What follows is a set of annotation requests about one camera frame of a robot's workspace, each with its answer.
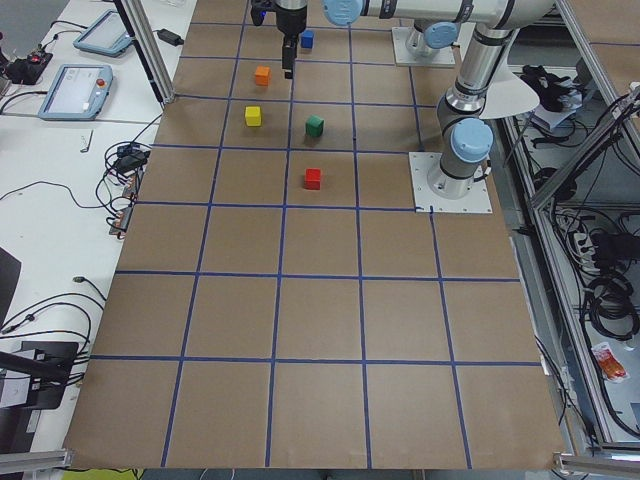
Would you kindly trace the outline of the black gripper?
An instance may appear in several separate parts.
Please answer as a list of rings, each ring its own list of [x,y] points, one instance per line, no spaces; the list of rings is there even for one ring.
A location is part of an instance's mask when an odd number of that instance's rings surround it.
[[[286,79],[294,78],[299,35],[306,29],[306,0],[276,0],[276,26],[283,34],[282,69]]]

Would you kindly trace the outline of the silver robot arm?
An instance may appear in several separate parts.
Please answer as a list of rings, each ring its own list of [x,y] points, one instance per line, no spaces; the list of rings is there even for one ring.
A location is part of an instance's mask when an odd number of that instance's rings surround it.
[[[427,182],[437,195],[458,200],[488,158],[493,133],[481,119],[487,91],[506,60],[516,31],[543,17],[551,1],[324,1],[327,20],[349,26],[361,16],[475,24],[455,82],[441,98],[437,116],[443,138],[439,163]]]

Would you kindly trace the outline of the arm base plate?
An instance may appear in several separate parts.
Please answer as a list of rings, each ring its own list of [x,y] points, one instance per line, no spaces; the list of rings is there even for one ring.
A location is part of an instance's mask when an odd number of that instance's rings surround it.
[[[418,213],[492,214],[493,209],[481,166],[463,180],[442,170],[439,152],[410,152],[414,209]]]
[[[396,66],[453,68],[456,64],[451,46],[429,47],[423,33],[414,27],[393,27],[391,38]]]

